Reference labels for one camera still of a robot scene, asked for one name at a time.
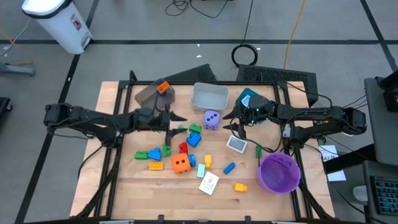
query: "green block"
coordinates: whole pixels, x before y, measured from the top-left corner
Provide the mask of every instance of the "green block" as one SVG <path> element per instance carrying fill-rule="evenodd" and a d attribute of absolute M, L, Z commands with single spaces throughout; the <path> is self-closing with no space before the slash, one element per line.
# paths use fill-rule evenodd
<path fill-rule="evenodd" d="M 256 158 L 262 157 L 262 149 L 260 146 L 256 146 Z"/>
<path fill-rule="evenodd" d="M 189 131 L 193 133 L 200 134 L 201 133 L 201 126 L 197 124 L 191 124 L 189 126 Z"/>
<path fill-rule="evenodd" d="M 179 125 L 179 126 L 178 126 L 178 128 L 179 128 L 179 129 L 180 129 L 180 128 L 184 128 L 184 126 L 182 126 L 182 125 Z M 187 131 L 184 131 L 183 133 L 184 133 L 184 134 L 186 134 L 186 133 L 187 133 Z"/>
<path fill-rule="evenodd" d="M 170 146 L 166 146 L 164 143 L 162 145 L 162 150 L 163 156 L 170 156 L 172 154 L 172 148 Z"/>
<path fill-rule="evenodd" d="M 136 159 L 148 159 L 148 152 L 147 151 L 137 151 L 134 155 Z"/>

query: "red lego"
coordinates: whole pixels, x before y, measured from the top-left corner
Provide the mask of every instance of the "red lego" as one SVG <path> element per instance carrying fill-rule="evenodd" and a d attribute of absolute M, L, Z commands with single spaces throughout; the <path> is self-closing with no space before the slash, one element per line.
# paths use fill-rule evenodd
<path fill-rule="evenodd" d="M 187 153 L 188 154 L 188 146 L 187 146 L 186 142 L 183 142 L 183 143 L 179 144 L 178 147 L 180 148 L 180 153 Z"/>

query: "yellow lego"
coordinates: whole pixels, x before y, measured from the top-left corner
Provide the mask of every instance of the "yellow lego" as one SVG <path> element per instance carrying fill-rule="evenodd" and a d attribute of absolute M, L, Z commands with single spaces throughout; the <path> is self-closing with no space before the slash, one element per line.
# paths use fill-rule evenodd
<path fill-rule="evenodd" d="M 211 167 L 211 155 L 205 155 L 205 167 L 206 168 Z"/>
<path fill-rule="evenodd" d="M 248 187 L 244 184 L 235 183 L 234 189 L 239 192 L 247 192 Z"/>
<path fill-rule="evenodd" d="M 150 170 L 163 170 L 163 162 L 150 162 L 149 169 Z"/>

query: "purple bowl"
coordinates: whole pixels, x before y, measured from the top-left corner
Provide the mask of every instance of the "purple bowl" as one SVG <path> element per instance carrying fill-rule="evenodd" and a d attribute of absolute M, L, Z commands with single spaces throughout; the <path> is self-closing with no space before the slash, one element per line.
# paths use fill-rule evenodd
<path fill-rule="evenodd" d="M 275 152 L 265 157 L 257 170 L 259 185 L 274 194 L 288 194 L 299 186 L 299 165 L 290 156 Z"/>

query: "dice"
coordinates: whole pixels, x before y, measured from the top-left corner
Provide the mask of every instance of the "dice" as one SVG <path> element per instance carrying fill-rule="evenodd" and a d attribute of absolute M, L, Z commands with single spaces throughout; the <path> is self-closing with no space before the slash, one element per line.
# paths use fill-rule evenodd
<path fill-rule="evenodd" d="M 206 111 L 203 124 L 206 129 L 216 130 L 220 123 L 220 114 L 217 111 Z"/>

